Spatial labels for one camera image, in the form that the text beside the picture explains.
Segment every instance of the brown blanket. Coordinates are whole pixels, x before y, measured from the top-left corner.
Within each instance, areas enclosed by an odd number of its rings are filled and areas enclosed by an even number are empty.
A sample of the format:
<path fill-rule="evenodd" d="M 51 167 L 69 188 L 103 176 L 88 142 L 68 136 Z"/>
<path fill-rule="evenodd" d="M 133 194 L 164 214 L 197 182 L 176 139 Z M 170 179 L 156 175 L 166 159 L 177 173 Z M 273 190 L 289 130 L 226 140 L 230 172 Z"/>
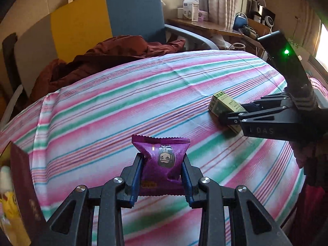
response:
<path fill-rule="evenodd" d="M 147 43 L 141 36 L 118 36 L 98 43 L 68 64 L 55 59 L 41 71 L 32 89 L 29 104 L 108 68 L 147 57 L 180 52 L 184 44 L 185 40 L 161 44 Z"/>

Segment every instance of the striped bedsheet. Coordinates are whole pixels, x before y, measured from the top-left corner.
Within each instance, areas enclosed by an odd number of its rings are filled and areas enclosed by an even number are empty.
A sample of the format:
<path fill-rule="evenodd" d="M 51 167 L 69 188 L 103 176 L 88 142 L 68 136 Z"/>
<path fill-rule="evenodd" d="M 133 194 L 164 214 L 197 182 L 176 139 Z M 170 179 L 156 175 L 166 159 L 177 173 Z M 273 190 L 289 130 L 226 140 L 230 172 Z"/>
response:
<path fill-rule="evenodd" d="M 5 127 L 0 150 L 12 140 L 29 153 L 47 220 L 77 185 L 103 185 L 132 164 L 137 153 L 132 134 L 188 137 L 192 165 L 221 185 L 246 185 L 281 224 L 304 182 L 288 143 L 234 135 L 207 107 L 219 90 L 243 103 L 285 86 L 276 70 L 246 52 L 209 50 L 139 60 L 40 99 Z M 139 197 L 122 217 L 126 245 L 198 244 L 201 210 L 191 210 L 184 196 Z M 96 210 L 94 244 L 97 219 Z"/>

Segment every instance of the chair armrest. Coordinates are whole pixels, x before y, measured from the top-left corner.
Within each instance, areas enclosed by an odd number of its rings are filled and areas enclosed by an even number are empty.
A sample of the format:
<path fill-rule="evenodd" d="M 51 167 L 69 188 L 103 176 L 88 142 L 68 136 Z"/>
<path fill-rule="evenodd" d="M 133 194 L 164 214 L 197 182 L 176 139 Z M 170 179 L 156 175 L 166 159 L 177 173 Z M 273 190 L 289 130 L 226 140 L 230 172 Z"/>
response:
<path fill-rule="evenodd" d="M 10 99 L 6 110 L 1 118 L 0 121 L 0 131 L 5 127 L 5 125 L 7 125 L 7 123 L 10 120 L 11 114 L 13 113 L 15 104 L 19 98 L 19 96 L 22 94 L 23 92 L 23 86 L 19 85 L 18 88 L 16 89 L 16 91 L 14 92 L 14 95 L 12 96 L 12 98 Z"/>
<path fill-rule="evenodd" d="M 204 38 L 198 34 L 195 34 L 193 32 L 187 31 L 185 29 L 181 29 L 178 27 L 174 27 L 168 24 L 165 24 L 165 28 L 168 32 L 171 32 L 173 34 L 176 34 L 178 36 L 184 37 L 192 42 L 195 42 L 197 44 L 201 44 L 204 46 L 205 50 L 219 50 L 219 48 L 215 45 L 214 42 L 210 41 L 207 38 Z"/>

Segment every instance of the snack wrapper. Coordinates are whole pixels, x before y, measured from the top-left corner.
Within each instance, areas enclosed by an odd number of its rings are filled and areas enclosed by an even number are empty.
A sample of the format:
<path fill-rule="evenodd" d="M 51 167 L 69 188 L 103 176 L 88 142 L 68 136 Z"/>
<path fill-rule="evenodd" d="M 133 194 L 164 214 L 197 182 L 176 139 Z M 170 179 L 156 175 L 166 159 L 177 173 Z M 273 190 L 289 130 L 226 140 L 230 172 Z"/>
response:
<path fill-rule="evenodd" d="M 180 174 L 188 138 L 132 135 L 132 144 L 145 156 L 139 196 L 184 195 Z"/>

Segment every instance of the gray panel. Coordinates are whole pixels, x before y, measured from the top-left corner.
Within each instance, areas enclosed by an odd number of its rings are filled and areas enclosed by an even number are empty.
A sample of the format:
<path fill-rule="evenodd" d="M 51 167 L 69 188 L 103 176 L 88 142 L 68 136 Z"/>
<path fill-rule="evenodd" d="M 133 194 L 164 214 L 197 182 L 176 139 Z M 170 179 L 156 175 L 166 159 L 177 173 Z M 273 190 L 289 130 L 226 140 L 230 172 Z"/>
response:
<path fill-rule="evenodd" d="M 14 52 L 22 85 L 30 96 L 42 69 L 58 58 L 51 33 L 50 15 L 38 21 L 18 38 Z"/>

